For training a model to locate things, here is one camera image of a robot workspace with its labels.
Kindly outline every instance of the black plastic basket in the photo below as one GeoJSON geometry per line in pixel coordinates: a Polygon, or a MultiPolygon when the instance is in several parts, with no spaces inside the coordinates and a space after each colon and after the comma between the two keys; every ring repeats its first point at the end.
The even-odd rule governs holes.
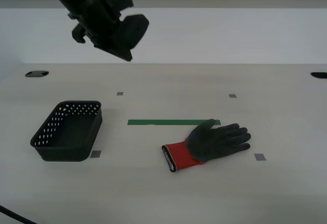
{"type": "Polygon", "coordinates": [[[45,161],[83,161],[90,155],[101,123],[100,102],[61,102],[33,136],[31,146],[45,161]]]}

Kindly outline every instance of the gray square marker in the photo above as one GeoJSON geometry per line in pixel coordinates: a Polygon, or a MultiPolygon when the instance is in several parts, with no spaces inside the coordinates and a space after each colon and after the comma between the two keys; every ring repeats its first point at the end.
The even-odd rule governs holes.
{"type": "Polygon", "coordinates": [[[267,161],[264,154],[254,154],[257,161],[267,161]]]}
{"type": "Polygon", "coordinates": [[[101,151],[92,151],[91,158],[99,158],[101,154],[101,151]]]}

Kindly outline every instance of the black and red glove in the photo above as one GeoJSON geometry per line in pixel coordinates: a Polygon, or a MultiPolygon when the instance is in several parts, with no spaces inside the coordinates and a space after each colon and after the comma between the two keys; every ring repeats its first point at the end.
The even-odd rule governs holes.
{"type": "Polygon", "coordinates": [[[251,138],[246,128],[234,123],[211,129],[215,123],[209,119],[196,127],[185,141],[161,147],[171,172],[250,148],[250,144],[245,143],[251,138]]]}

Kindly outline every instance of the cable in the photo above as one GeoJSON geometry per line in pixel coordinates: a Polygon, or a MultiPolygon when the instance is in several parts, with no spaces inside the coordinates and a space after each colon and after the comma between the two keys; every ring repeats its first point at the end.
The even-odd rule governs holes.
{"type": "Polygon", "coordinates": [[[21,223],[24,223],[24,224],[36,224],[35,222],[32,222],[31,220],[28,220],[8,209],[6,209],[5,207],[1,206],[0,205],[0,212],[5,214],[5,215],[8,215],[9,217],[15,219],[15,220],[18,220],[20,221],[21,223]]]}

